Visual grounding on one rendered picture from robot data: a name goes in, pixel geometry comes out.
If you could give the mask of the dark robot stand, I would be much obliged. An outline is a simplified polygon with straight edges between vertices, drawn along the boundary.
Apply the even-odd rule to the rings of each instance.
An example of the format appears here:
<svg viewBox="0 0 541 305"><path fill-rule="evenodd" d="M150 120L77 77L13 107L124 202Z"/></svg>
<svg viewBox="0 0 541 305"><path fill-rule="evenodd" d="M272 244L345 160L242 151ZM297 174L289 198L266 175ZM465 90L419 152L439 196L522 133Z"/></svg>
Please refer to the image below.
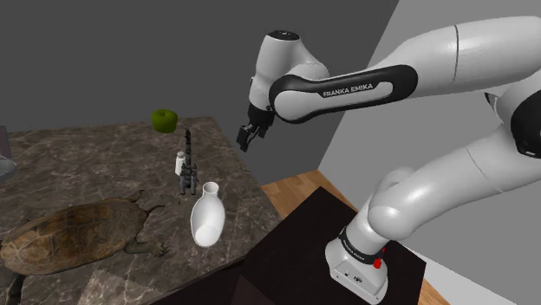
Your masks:
<svg viewBox="0 0 541 305"><path fill-rule="evenodd" d="M320 187L241 259L150 305L369 305L331 277L325 258L355 215Z"/></svg>

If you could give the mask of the white vase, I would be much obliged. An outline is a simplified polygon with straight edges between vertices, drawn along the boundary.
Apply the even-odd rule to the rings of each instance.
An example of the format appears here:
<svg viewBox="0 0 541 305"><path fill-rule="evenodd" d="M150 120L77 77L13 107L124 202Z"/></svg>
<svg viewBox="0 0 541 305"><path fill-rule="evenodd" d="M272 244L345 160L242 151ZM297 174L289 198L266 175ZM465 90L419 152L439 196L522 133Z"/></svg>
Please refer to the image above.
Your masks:
<svg viewBox="0 0 541 305"><path fill-rule="evenodd" d="M212 247L219 240L225 226L225 207L218 197L218 190L216 182L204 183L203 194L192 208L192 237L203 248Z"/></svg>

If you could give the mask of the brown turtle figure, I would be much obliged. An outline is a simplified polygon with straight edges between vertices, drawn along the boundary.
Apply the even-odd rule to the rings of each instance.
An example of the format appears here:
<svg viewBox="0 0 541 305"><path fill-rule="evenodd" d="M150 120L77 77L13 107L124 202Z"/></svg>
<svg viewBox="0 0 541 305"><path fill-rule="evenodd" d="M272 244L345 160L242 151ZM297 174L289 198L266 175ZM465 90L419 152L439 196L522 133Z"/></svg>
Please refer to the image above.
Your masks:
<svg viewBox="0 0 541 305"><path fill-rule="evenodd" d="M124 251L168 252L157 237L140 242L153 208L141 208L137 201L144 192L120 198L72 205L28 221L6 235L0 243L4 266L23 276L44 276L75 269Z"/></svg>

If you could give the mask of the green apple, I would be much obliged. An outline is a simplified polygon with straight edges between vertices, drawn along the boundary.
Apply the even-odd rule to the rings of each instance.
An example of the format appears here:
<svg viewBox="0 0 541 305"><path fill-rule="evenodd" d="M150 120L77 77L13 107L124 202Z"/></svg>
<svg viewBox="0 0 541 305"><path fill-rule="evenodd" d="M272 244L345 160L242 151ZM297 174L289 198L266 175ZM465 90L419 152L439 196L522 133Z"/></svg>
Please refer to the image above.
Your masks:
<svg viewBox="0 0 541 305"><path fill-rule="evenodd" d="M153 129L159 133L173 133L178 123L178 115L169 109L157 109L151 114Z"/></svg>

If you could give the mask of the black rocket model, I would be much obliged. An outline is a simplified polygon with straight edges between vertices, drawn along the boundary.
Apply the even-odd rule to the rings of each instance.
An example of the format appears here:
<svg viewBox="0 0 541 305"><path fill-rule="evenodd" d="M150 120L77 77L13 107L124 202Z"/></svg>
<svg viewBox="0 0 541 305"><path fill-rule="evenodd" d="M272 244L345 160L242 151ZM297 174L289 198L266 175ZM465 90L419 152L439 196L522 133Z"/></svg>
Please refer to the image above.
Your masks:
<svg viewBox="0 0 541 305"><path fill-rule="evenodd" d="M185 195L190 190L192 195L196 194L198 180L197 165L192 163L191 132L186 129L186 150L184 151L184 161L181 163L179 172L180 194Z"/></svg>

